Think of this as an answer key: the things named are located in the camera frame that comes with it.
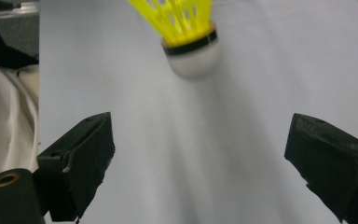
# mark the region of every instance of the shuttlecock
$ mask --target shuttlecock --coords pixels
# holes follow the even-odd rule
[[[219,55],[212,0],[129,0],[162,36],[172,70],[184,77],[208,73]]]

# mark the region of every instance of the white table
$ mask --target white table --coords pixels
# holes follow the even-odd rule
[[[124,0],[41,7],[40,150],[113,116],[82,223],[338,223],[283,152],[295,112],[358,137],[358,1],[215,0],[223,59],[200,80]]]

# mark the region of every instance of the black band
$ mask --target black band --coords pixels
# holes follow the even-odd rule
[[[191,42],[189,44],[182,45],[179,47],[170,48],[164,45],[162,47],[164,48],[165,54],[173,56],[173,55],[189,53],[190,51],[193,51],[195,49],[200,49],[202,47],[212,44],[215,40],[217,40],[217,32],[214,29],[210,34],[206,35],[205,37],[195,42]]]

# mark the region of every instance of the yellow shuttlecock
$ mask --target yellow shuttlecock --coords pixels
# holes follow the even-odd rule
[[[170,46],[206,36],[211,29],[212,0],[128,0]]]

